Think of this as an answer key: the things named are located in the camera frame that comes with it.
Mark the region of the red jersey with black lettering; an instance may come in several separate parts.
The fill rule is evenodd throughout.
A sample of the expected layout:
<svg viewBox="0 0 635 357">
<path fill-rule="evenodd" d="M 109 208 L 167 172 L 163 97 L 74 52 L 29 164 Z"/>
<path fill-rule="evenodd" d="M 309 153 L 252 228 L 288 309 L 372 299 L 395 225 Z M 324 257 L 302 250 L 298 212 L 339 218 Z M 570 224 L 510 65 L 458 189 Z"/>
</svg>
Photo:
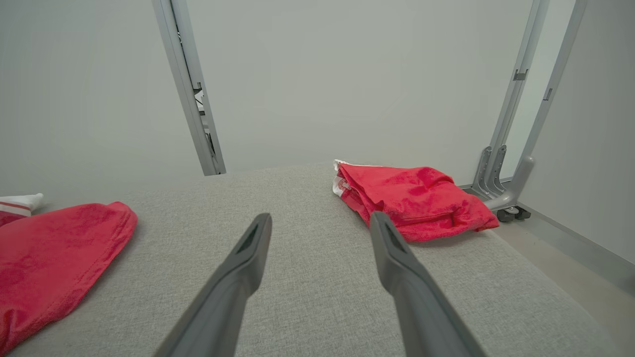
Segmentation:
<svg viewBox="0 0 635 357">
<path fill-rule="evenodd" d="M 399 169 L 335 160 L 333 193 L 370 224 L 373 212 L 390 217 L 407 242 L 498 228 L 495 214 L 451 176 L 431 167 Z"/>
</svg>

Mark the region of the grey metal stand right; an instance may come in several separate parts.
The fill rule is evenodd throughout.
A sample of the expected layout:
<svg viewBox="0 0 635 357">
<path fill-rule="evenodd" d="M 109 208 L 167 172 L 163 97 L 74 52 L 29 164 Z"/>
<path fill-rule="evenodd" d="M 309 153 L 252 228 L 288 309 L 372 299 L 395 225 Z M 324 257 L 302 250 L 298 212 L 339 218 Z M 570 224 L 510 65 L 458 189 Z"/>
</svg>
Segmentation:
<svg viewBox="0 0 635 357">
<path fill-rule="evenodd" d="M 518 206 L 522 190 L 536 165 L 538 136 L 573 47 L 588 0 L 550 0 L 521 99 L 506 140 L 506 155 L 500 172 L 505 190 L 485 199 L 492 212 Z"/>
</svg>

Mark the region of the grey metal partition post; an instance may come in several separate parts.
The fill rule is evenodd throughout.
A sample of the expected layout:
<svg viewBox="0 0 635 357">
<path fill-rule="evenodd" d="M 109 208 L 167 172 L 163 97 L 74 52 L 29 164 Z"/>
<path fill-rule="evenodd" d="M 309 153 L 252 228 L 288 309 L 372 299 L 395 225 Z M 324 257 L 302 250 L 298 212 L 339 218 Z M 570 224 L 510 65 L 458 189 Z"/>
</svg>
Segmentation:
<svg viewBox="0 0 635 357">
<path fill-rule="evenodd" d="M 505 187 L 498 180 L 506 155 L 506 140 L 530 72 L 549 4 L 550 0 L 533 0 L 531 4 L 530 15 L 522 35 L 521 47 L 510 75 L 492 140 L 490 145 L 482 151 L 479 159 L 471 189 L 485 199 L 494 199 L 505 190 Z"/>
<path fill-rule="evenodd" d="M 224 156 L 193 36 L 187 0 L 151 0 L 170 70 L 205 176 L 225 174 Z"/>
</svg>

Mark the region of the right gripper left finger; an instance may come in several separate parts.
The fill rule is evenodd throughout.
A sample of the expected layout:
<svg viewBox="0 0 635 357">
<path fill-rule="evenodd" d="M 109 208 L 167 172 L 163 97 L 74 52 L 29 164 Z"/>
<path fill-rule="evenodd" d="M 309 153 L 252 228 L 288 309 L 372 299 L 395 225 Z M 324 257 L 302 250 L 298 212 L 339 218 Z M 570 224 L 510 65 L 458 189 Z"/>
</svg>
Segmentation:
<svg viewBox="0 0 635 357">
<path fill-rule="evenodd" d="M 261 285 L 272 233 L 257 215 L 153 357 L 234 357 L 248 299 Z"/>
</svg>

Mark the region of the red shirt striped white sleeves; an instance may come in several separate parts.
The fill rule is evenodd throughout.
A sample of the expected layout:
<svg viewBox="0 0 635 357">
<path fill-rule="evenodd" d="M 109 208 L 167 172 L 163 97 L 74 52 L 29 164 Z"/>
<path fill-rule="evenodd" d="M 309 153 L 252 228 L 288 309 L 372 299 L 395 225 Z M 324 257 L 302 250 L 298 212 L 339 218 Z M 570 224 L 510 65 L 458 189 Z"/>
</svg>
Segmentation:
<svg viewBox="0 0 635 357">
<path fill-rule="evenodd" d="M 0 357 L 68 316 L 137 222 L 121 202 L 32 215 L 24 203 L 0 199 Z"/>
</svg>

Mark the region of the black caster wheel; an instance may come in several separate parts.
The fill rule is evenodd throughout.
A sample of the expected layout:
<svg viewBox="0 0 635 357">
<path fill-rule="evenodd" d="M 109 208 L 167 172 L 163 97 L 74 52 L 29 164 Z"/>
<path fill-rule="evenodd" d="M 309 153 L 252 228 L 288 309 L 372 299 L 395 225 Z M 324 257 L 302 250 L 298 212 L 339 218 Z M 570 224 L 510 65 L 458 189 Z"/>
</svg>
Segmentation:
<svg viewBox="0 0 635 357">
<path fill-rule="evenodd" d="M 496 217 L 500 222 L 524 221 L 531 217 L 531 213 L 519 206 L 497 210 Z"/>
</svg>

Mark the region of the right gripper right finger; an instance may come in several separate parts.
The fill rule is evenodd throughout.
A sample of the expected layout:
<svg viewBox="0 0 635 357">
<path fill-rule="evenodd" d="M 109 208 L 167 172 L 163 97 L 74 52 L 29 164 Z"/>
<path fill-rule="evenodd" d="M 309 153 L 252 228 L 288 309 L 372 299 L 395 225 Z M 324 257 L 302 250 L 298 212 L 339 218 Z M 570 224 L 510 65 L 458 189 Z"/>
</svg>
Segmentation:
<svg viewBox="0 0 635 357">
<path fill-rule="evenodd" d="M 379 279 L 394 299 L 407 357 L 485 357 L 485 352 L 390 217 L 373 212 Z"/>
</svg>

